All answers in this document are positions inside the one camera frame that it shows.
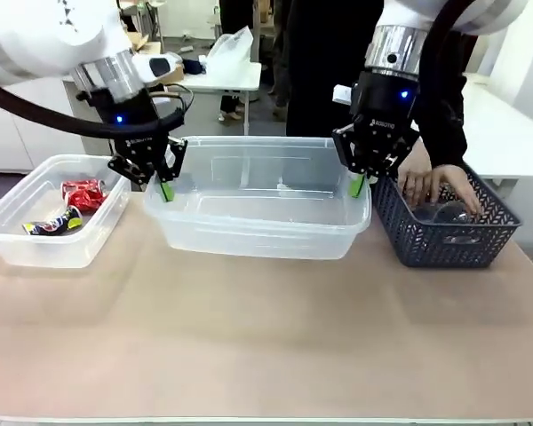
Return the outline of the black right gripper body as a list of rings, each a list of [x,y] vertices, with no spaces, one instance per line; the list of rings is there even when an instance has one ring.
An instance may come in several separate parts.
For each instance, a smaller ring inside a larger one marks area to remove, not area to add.
[[[354,87],[352,121],[367,175],[386,175],[386,157],[411,127],[418,82],[403,76],[363,71]]]

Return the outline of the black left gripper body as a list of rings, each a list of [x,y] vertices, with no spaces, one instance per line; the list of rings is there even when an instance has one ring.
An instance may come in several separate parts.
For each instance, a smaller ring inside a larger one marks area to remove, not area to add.
[[[155,105],[146,89],[121,103],[114,102],[108,89],[97,90],[90,94],[88,104],[96,109],[101,121],[120,127],[140,125],[158,119]],[[162,131],[139,138],[114,138],[114,155],[150,153],[161,161],[167,142],[168,134]]]

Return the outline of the person's right hand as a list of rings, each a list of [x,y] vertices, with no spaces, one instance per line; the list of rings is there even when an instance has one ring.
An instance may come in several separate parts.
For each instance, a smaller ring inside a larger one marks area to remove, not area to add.
[[[429,154],[423,141],[419,139],[398,168],[397,184],[411,207],[423,202],[429,194],[431,173]]]

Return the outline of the person's left hand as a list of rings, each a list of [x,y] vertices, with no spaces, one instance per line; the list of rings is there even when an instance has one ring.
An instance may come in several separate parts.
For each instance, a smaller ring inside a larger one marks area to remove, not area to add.
[[[455,165],[442,165],[432,169],[430,177],[430,202],[440,199],[441,185],[449,185],[457,197],[466,205],[468,211],[475,216],[482,214],[482,206],[467,174]]]

